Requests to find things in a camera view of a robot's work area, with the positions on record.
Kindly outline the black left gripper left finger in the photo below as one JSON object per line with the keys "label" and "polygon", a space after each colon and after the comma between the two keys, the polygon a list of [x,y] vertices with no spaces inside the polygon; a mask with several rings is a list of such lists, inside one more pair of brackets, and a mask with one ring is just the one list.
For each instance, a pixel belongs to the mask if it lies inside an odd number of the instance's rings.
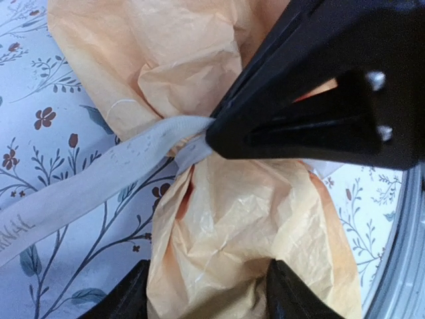
{"label": "black left gripper left finger", "polygon": [[105,298],[78,319],[147,318],[149,265],[149,260],[140,260]]}

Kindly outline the white printed ribbon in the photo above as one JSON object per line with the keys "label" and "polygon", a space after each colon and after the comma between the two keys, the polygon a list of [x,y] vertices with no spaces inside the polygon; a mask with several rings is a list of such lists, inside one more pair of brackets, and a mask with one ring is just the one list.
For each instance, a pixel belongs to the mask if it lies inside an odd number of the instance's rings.
{"label": "white printed ribbon", "polygon": [[1,211],[1,264],[31,245],[91,212],[123,188],[149,173],[181,140],[178,172],[213,153],[206,138],[212,118],[175,116],[110,148],[89,168],[52,184]]}

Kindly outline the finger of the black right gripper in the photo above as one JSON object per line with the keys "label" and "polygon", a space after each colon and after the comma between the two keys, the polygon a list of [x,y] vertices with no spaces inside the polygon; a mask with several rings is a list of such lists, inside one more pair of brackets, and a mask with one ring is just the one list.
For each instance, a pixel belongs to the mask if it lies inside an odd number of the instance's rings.
{"label": "finger of the black right gripper", "polygon": [[381,71],[386,84],[367,91],[375,116],[419,107],[423,80],[423,1],[292,1],[213,115],[271,118],[322,82]]}
{"label": "finger of the black right gripper", "polygon": [[424,161],[424,74],[388,75],[373,90],[364,72],[331,90],[289,103],[262,94],[232,107],[207,130],[207,144],[230,160],[336,161],[410,169]]}

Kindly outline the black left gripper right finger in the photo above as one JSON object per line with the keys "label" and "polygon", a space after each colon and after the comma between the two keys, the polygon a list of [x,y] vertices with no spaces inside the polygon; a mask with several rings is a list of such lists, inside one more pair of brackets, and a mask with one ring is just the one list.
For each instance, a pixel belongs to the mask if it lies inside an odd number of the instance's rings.
{"label": "black left gripper right finger", "polygon": [[272,260],[266,275],[266,300],[271,319],[342,319],[322,302],[284,262]]}

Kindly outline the orange paper flower bouquet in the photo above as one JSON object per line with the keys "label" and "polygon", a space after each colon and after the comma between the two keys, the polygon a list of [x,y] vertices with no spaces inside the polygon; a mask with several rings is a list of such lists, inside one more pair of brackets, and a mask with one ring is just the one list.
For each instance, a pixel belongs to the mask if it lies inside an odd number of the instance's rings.
{"label": "orange paper flower bouquet", "polygon": [[[48,28],[110,128],[128,140],[208,116],[287,1],[50,1]],[[265,318],[266,272],[290,268],[360,318],[354,256],[326,186],[299,160],[226,160],[183,171],[153,217],[152,318]]]}

